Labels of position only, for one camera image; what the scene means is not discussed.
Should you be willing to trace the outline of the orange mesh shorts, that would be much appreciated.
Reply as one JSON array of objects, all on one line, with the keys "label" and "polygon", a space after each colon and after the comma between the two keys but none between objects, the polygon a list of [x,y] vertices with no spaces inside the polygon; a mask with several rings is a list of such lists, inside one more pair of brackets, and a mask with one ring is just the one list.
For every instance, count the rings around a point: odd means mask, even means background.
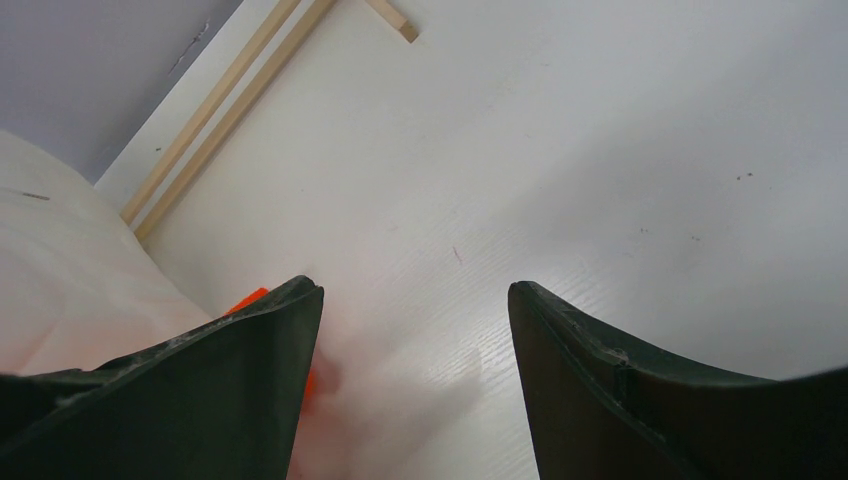
[{"label": "orange mesh shorts", "polygon": [[337,386],[336,373],[319,350],[324,290],[308,284],[270,290],[261,287],[227,313],[242,317],[253,333],[247,345],[245,419],[254,426],[251,451],[260,473],[250,479],[317,479],[311,466],[309,432],[318,398]]}]

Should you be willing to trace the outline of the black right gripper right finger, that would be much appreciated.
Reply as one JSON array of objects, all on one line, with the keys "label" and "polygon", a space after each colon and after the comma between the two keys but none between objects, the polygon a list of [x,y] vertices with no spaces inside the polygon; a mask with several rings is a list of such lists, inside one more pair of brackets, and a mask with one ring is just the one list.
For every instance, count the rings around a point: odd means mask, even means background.
[{"label": "black right gripper right finger", "polygon": [[508,311],[543,479],[843,479],[847,371],[775,381],[699,363],[531,281]]}]

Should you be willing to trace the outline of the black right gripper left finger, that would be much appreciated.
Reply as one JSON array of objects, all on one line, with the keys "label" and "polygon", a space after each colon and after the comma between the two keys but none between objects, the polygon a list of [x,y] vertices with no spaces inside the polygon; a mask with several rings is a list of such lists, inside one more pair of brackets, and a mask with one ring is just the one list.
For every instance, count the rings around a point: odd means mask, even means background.
[{"label": "black right gripper left finger", "polygon": [[1,378],[5,479],[283,479],[324,291],[245,308],[93,370]]}]

